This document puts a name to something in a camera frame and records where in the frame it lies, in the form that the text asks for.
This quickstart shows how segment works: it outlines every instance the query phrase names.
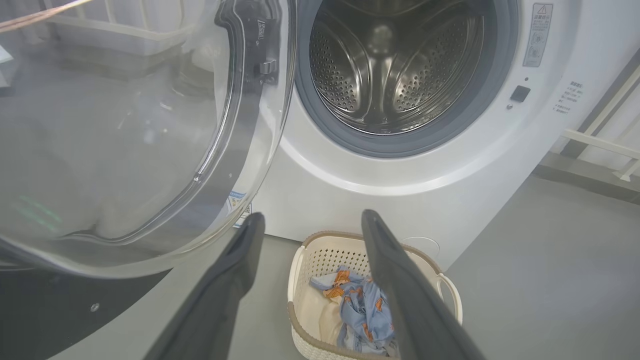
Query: laundry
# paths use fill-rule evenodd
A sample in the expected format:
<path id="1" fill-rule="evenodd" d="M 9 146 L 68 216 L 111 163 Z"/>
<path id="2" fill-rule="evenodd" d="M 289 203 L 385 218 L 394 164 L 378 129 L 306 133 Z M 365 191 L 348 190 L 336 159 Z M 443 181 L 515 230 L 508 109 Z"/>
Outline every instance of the laundry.
<path id="1" fill-rule="evenodd" d="M 335 273 L 312 277 L 309 283 L 332 301 L 323 309 L 323 316 L 333 313 L 335 318 L 335 303 L 339 304 L 343 324 L 335 339 L 337 346 L 399 357 L 387 296 L 370 277 L 362 277 L 342 265 Z M 327 325 L 329 321 L 321 318 L 321 336 L 323 341 L 333 342 L 335 328 Z"/>

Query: washing machine drum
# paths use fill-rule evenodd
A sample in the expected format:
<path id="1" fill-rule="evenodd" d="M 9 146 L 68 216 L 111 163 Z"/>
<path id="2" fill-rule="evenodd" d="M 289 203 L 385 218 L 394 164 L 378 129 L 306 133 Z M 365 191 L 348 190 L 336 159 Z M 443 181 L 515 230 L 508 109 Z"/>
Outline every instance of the washing machine drum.
<path id="1" fill-rule="evenodd" d="M 294 0 L 19 3 L 0 1 L 0 267 L 151 274 L 232 226 L 280 139 Z"/>
<path id="2" fill-rule="evenodd" d="M 497 87 L 483 94 L 487 80 L 499 84 L 506 76 L 489 73 L 511 63 L 513 50 L 497 46 L 498 27 L 517 23 L 510 3 L 303 4 L 301 100 L 326 135 L 364 155 L 409 156 L 441 145 L 489 105 Z M 504 43 L 515 47 L 515 41 Z"/>

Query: white basket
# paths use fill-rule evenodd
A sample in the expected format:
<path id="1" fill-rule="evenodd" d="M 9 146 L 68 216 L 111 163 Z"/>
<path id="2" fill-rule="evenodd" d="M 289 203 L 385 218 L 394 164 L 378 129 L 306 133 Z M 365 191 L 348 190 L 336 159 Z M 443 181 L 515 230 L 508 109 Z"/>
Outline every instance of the white basket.
<path id="1" fill-rule="evenodd" d="M 455 285 L 427 255 L 411 247 L 403 245 L 403 248 L 441 297 L 442 283 L 447 285 L 453 297 L 456 319 L 462 324 L 462 303 Z M 371 275 L 367 251 L 361 236 L 323 231 L 307 238 L 296 251 L 287 287 L 291 335 L 296 348 L 302 356 L 310 360 L 389 359 L 379 355 L 361 354 L 319 340 L 319 318 L 326 299 L 320 291 L 308 285 L 309 279 L 312 276 L 335 272 L 340 265 L 346 265 L 351 271 L 362 276 Z"/>

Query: glass door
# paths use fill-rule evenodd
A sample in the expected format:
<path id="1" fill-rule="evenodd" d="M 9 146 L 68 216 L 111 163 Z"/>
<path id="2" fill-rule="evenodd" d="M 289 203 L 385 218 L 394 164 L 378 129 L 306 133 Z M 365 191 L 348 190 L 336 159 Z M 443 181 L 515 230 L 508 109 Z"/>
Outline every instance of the glass door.
<path id="1" fill-rule="evenodd" d="M 132 277 L 215 240 L 277 149 L 295 45 L 295 0 L 0 0 L 0 253 Z"/>

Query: white railing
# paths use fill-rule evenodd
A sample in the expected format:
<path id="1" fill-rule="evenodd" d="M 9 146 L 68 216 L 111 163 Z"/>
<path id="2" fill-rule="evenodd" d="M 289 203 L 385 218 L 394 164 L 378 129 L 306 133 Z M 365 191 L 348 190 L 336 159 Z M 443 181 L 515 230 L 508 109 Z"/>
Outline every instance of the white railing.
<path id="1" fill-rule="evenodd" d="M 602 137 L 594 135 L 595 131 L 602 125 L 605 119 L 608 119 L 612 112 L 619 108 L 623 99 L 627 97 L 631 91 L 634 91 L 634 85 L 640 79 L 640 67 L 638 67 L 631 76 L 626 80 L 622 87 L 616 92 L 611 101 L 603 108 L 598 114 L 596 119 L 591 125 L 581 133 L 576 130 L 566 129 L 563 131 L 562 136 L 575 140 L 581 143 L 585 143 L 589 146 L 595 146 L 603 150 L 611 151 L 613 153 L 630 158 L 627 163 L 619 170 L 614 171 L 614 175 L 624 181 L 631 181 L 631 174 L 640 168 L 640 151 L 631 149 L 628 146 L 622 145 L 627 142 L 629 134 L 637 127 L 640 122 L 640 113 L 635 115 L 634 119 L 624 128 L 624 130 L 613 140 L 605 140 Z"/>

